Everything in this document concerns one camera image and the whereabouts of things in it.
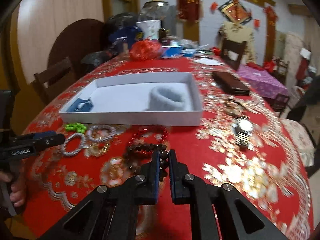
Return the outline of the person's left hand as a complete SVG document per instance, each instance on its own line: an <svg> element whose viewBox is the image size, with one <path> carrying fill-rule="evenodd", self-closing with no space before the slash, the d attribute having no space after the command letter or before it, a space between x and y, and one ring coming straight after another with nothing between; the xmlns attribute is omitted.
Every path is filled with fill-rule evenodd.
<svg viewBox="0 0 320 240"><path fill-rule="evenodd" d="M1 182L9 183L11 186L10 200L14 207L24 205L26 200L26 186L24 173L20 173L17 179L9 173L1 171Z"/></svg>

